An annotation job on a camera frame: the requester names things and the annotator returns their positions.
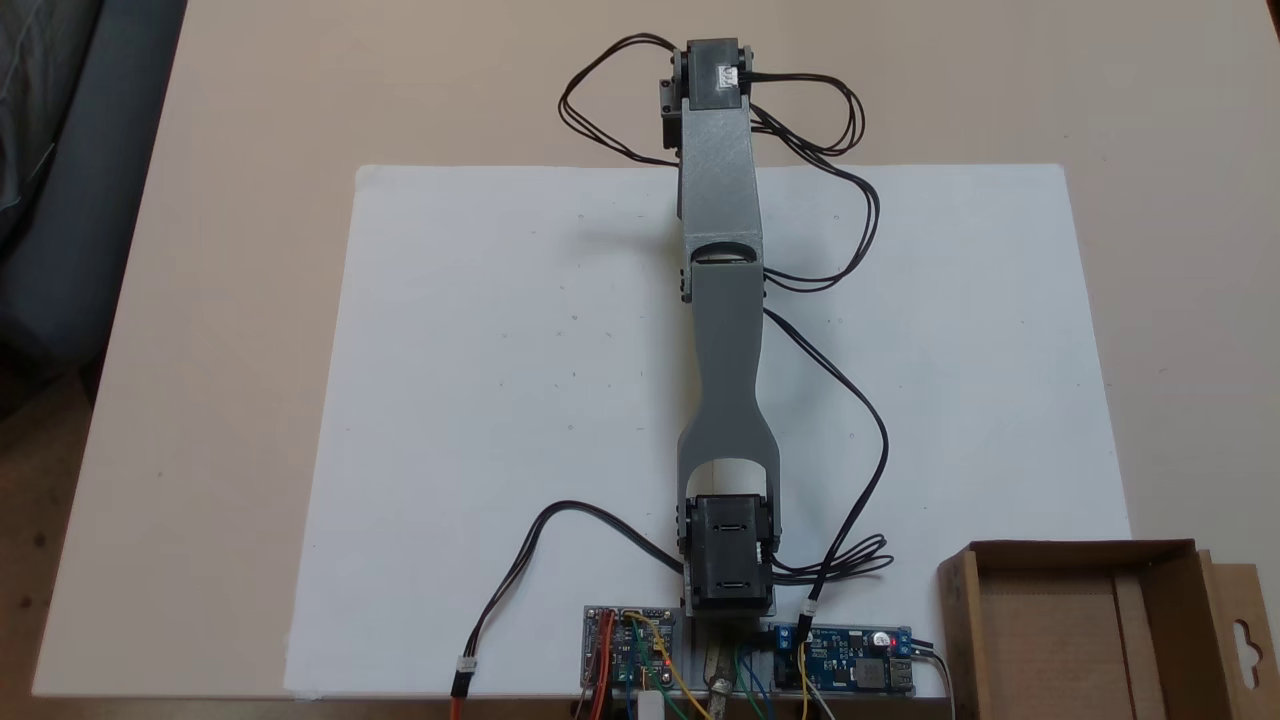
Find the voltage regulator board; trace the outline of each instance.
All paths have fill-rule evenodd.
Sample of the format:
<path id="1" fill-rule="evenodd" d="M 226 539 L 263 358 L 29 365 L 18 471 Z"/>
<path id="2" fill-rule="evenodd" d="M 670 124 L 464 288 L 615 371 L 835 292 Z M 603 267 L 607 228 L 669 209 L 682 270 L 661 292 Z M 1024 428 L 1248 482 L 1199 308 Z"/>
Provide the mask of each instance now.
<path id="1" fill-rule="evenodd" d="M 773 689 L 800 692 L 796 647 L 804 643 L 809 683 L 822 693 L 913 694 L 910 628 L 814 625 L 796 638 L 795 625 L 769 625 L 773 633 Z"/>
<path id="2" fill-rule="evenodd" d="M 680 619 L 684 612 L 675 607 L 604 607 L 589 605 L 582 611 L 582 662 L 581 687 L 594 685 L 600 671 L 600 630 L 608 633 L 609 682 L 621 689 L 628 680 L 632 689 L 671 687 L 671 667 L 653 642 L 653 625 L 627 618 L 636 614 L 657 625 L 667 652 L 680 647 Z"/>

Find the red wire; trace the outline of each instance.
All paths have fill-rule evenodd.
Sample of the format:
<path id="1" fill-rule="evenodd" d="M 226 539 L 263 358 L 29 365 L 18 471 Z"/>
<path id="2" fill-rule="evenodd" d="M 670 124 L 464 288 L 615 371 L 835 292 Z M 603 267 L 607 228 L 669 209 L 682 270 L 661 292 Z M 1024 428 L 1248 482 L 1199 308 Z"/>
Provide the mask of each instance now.
<path id="1" fill-rule="evenodd" d="M 600 714 L 604 712 L 605 688 L 609 687 L 609 660 L 613 648 L 613 611 L 605 610 L 605 612 L 608 615 L 600 619 L 600 676 L 599 684 L 595 688 L 595 697 L 591 700 L 590 720 L 600 720 Z"/>

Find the brown cardboard box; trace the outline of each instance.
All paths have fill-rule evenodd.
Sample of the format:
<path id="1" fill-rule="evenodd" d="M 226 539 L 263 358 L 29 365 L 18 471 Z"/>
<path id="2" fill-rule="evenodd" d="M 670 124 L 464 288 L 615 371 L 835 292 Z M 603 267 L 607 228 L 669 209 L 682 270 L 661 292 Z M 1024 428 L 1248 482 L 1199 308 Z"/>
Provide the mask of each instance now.
<path id="1" fill-rule="evenodd" d="M 1193 541 L 974 542 L 938 580 L 960 719 L 1280 717 L 1257 569 Z"/>

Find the white poster board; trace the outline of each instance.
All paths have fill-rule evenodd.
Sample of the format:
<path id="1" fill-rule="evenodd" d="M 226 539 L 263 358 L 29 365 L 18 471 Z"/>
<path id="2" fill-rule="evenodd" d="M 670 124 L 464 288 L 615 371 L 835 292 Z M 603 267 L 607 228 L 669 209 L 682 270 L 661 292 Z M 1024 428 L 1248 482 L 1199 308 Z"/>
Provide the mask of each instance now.
<path id="1" fill-rule="evenodd" d="M 1061 168 L 855 172 L 883 200 L 863 266 L 765 301 L 891 433 L 850 537 L 884 533 L 897 562 L 828 585 L 818 621 L 941 641 L 934 570 L 966 542 L 1129 537 L 1088 296 Z M 596 503 L 675 553 L 676 438 L 696 398 L 676 173 L 366 167 L 356 181 L 285 687 L 443 696 L 543 506 Z M 759 186 L 767 264 L 845 264 L 865 217 L 851 186 L 806 167 L 760 169 Z M 879 437 L 768 323 L 758 393 L 782 452 L 780 556 L 820 560 Z M 582 606 L 680 592 L 596 520 L 559 515 L 483 634 L 471 693 L 576 696 Z M 781 620 L 801 594 L 780 591 Z"/>

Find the beige tabletop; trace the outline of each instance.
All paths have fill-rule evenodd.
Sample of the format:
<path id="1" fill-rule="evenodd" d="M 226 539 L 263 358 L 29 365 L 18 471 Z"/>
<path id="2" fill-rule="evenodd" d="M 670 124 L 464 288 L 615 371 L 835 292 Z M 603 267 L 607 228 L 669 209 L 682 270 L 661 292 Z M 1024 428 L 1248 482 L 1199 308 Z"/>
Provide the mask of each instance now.
<path id="1" fill-rule="evenodd" d="M 356 168 L 625 163 L 554 106 L 636 31 L 842 77 L 869 115 L 851 163 L 1064 164 L 1133 530 L 1265 562 L 1277 618 L 1265 0 L 192 0 L 37 693 L 283 693 Z M 630 50 L 580 105 L 658 152 L 667 69 Z M 758 100 L 838 131 L 819 90 Z"/>

